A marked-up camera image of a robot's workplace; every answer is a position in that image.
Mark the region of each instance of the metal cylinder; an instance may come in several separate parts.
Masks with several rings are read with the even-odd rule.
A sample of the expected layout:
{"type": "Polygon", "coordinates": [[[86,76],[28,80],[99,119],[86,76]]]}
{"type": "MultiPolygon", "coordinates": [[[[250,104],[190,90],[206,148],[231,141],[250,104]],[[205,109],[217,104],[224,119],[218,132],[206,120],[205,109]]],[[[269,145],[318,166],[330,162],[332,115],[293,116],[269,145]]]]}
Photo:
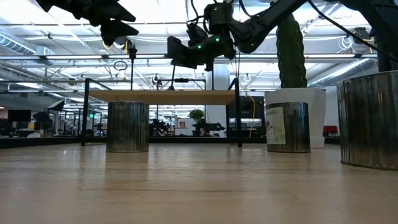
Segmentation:
{"type": "Polygon", "coordinates": [[[267,151],[311,152],[307,103],[266,105],[267,151]]]}
{"type": "Polygon", "coordinates": [[[398,71],[338,84],[341,162],[398,170],[398,71]]]}
{"type": "Polygon", "coordinates": [[[149,150],[149,105],[135,101],[108,103],[107,152],[149,150]]]}

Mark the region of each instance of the fluorescent light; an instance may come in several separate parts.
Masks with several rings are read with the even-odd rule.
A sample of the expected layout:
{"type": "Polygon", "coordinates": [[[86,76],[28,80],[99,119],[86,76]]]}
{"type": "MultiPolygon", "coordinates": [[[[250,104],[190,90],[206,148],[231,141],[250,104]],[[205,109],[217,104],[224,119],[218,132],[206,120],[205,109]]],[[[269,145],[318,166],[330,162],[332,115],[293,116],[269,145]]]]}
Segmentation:
{"type": "Polygon", "coordinates": [[[73,90],[43,90],[45,93],[73,93],[73,90]]]}
{"type": "Polygon", "coordinates": [[[56,94],[56,93],[49,93],[49,94],[52,95],[52,96],[58,97],[58,98],[65,98],[65,97],[63,97],[63,96],[61,96],[59,94],[56,94]]]}
{"type": "Polygon", "coordinates": [[[276,54],[244,54],[237,58],[278,58],[278,56],[276,54]]]}
{"type": "Polygon", "coordinates": [[[9,93],[38,93],[39,90],[8,90],[9,93]]]}
{"type": "Polygon", "coordinates": [[[47,56],[47,59],[50,60],[90,60],[90,59],[101,59],[101,55],[53,55],[53,56],[47,56]]]}
{"type": "Polygon", "coordinates": [[[77,101],[77,102],[84,102],[85,99],[83,98],[75,98],[75,97],[70,97],[69,100],[77,101]]]}
{"type": "Polygon", "coordinates": [[[39,56],[0,56],[0,60],[40,60],[39,56]]]}
{"type": "Polygon", "coordinates": [[[128,55],[109,55],[109,59],[129,59],[128,55]]]}
{"type": "Polygon", "coordinates": [[[355,54],[309,54],[306,58],[353,58],[355,54]]]}
{"type": "MultiPolygon", "coordinates": [[[[130,59],[128,55],[109,55],[108,57],[109,57],[109,59],[130,59]]],[[[165,58],[165,55],[162,55],[162,54],[157,54],[157,55],[143,54],[143,55],[137,55],[137,58],[141,58],[141,59],[147,59],[147,58],[163,59],[163,58],[165,58]]]]}
{"type": "Polygon", "coordinates": [[[137,55],[137,58],[165,58],[165,55],[137,55]]]}
{"type": "Polygon", "coordinates": [[[377,58],[377,54],[363,54],[361,58],[377,58]]]}
{"type": "Polygon", "coordinates": [[[17,85],[26,86],[29,88],[43,88],[43,86],[38,85],[36,83],[17,83],[17,85]]]}
{"type": "Polygon", "coordinates": [[[79,109],[63,109],[64,111],[78,111],[79,109]]]}

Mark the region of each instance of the sticker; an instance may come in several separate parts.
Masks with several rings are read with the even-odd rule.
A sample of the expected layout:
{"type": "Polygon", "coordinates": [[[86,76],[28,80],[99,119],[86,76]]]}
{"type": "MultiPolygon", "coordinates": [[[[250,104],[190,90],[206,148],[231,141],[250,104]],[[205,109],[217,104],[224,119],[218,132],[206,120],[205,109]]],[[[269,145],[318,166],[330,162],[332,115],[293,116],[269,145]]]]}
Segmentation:
{"type": "Polygon", "coordinates": [[[267,144],[286,144],[284,108],[266,110],[267,144]]]}

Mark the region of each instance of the white column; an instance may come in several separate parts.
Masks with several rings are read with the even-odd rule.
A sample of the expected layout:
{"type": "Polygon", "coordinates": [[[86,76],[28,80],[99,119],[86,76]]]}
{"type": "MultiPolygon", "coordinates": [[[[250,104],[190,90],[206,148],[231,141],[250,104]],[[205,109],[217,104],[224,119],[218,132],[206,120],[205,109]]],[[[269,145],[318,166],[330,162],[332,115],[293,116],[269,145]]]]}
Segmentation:
{"type": "MultiPolygon", "coordinates": [[[[230,84],[229,70],[227,65],[214,65],[214,89],[227,90],[230,84]]],[[[212,80],[211,72],[207,73],[206,77],[206,90],[211,90],[212,80]]],[[[226,128],[226,113],[225,105],[223,106],[206,106],[206,122],[207,123],[220,123],[222,127],[226,128]]],[[[225,138],[224,131],[210,131],[213,135],[218,133],[221,138],[225,138]]]]}

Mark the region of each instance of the bonsai tree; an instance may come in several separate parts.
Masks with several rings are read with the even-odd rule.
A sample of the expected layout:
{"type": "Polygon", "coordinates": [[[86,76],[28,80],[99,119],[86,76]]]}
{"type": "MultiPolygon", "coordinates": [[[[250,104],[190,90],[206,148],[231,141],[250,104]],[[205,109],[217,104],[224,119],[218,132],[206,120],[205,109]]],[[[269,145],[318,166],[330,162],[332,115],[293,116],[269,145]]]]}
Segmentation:
{"type": "Polygon", "coordinates": [[[293,14],[279,24],[276,36],[280,87],[307,87],[303,34],[293,14]]]}
{"type": "Polygon", "coordinates": [[[201,118],[204,117],[204,112],[202,110],[199,109],[195,109],[195,110],[191,110],[191,112],[189,112],[188,117],[193,119],[196,122],[196,132],[197,134],[200,133],[200,122],[201,122],[201,118]]]}
{"type": "Polygon", "coordinates": [[[188,117],[193,119],[197,124],[200,123],[201,118],[204,116],[204,112],[202,110],[199,109],[195,109],[195,110],[191,110],[191,112],[189,112],[188,117]]]}

